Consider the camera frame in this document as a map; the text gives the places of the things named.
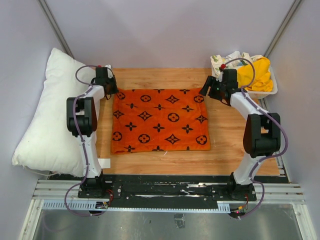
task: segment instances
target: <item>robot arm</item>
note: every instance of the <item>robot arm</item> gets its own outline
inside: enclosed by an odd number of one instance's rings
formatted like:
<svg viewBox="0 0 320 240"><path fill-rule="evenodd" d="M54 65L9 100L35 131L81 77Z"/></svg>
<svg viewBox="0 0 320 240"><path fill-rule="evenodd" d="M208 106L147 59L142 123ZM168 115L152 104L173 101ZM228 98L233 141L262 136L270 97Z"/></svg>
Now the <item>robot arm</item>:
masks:
<svg viewBox="0 0 320 240"><path fill-rule="evenodd" d="M75 97L69 97L66 101L66 118L67 128L73 136L77 138L79 147L81 148L81 159L83 163L83 175L86 175L88 160L88 179L94 179L102 175L102 168L98 161L96 150L96 130L98 126L100 100L107 95L118 92L115 76L111 71L111 66L96 67L96 77L92 80L88 89L79 97L75 105L76 122L80 128L81 136L79 136L74 119L74 101Z"/></svg>
<svg viewBox="0 0 320 240"><path fill-rule="evenodd" d="M280 129L269 120L268 116L280 123L280 116L277 113L269 113L256 104L248 93L238 88L237 70L224 69L222 77L215 78L208 76L200 94L210 98L226 101L228 106L234 107L246 120L243 135L243 147L245 150L239 167L230 176L229 192L232 194L237 189L244 189L241 186L252 184L252 179L261 166L260 160L271 156L280 149Z"/></svg>

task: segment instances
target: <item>yellow cloth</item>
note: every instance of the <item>yellow cloth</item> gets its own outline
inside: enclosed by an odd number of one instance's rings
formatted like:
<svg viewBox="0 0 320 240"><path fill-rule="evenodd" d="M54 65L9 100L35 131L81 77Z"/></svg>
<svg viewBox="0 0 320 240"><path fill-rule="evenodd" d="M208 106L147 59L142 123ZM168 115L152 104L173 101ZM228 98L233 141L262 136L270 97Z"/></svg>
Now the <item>yellow cloth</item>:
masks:
<svg viewBox="0 0 320 240"><path fill-rule="evenodd" d="M250 87L245 89L255 92L271 92L274 85L270 79L269 66L270 61L266 57L261 57L253 63L255 69L255 79ZM237 70L237 80L239 88L248 85L253 77L251 65L242 66Z"/></svg>

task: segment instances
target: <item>metal floor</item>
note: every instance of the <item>metal floor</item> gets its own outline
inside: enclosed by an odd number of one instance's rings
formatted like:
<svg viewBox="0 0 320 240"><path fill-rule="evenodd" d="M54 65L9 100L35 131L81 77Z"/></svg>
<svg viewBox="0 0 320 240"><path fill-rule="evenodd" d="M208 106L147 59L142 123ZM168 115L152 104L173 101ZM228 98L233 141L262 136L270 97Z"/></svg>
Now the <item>metal floor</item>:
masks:
<svg viewBox="0 0 320 240"><path fill-rule="evenodd" d="M302 240L302 236L292 205L266 204L240 221L225 213L186 213L184 223L172 212L108 211L78 217L67 210L43 210L33 239Z"/></svg>

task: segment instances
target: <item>white basket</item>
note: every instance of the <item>white basket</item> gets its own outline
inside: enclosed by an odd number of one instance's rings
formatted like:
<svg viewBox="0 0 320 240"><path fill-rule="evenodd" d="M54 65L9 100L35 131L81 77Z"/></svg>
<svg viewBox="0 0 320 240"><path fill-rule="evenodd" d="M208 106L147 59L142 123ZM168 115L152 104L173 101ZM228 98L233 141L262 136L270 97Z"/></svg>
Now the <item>white basket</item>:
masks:
<svg viewBox="0 0 320 240"><path fill-rule="evenodd" d="M212 70L212 75L214 76L215 71L212 65L211 65L211 70ZM269 71L270 71L270 78L273 82L272 91L248 91L248 94L252 99L263 99L268 95L276 94L278 92L277 81L276 81L275 74L272 67L269 67Z"/></svg>

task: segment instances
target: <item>white cloth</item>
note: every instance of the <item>white cloth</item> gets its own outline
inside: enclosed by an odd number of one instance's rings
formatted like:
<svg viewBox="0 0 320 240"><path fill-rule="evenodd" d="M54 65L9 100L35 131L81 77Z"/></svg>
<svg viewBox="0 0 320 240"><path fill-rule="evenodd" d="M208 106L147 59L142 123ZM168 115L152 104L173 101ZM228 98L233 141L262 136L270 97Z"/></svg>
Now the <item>white cloth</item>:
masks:
<svg viewBox="0 0 320 240"><path fill-rule="evenodd" d="M242 54L240 54L239 51L235 51L231 54L229 54L226 57L221 57L220 55L212 55L210 57L211 60L211 65L213 68L212 71L212 76L213 77L219 77L219 75L221 74L219 67L221 66L221 64L225 64L226 62L232 60L232 59L237 59L237 58L244 58L244 59L248 59L251 63L257 61L258 59L262 58L262 55L255 55L255 56L249 56L249 53L247 52L243 52ZM248 65L248 63L246 61L233 61L230 64L228 64L226 66L227 69L239 69L242 66Z"/></svg>

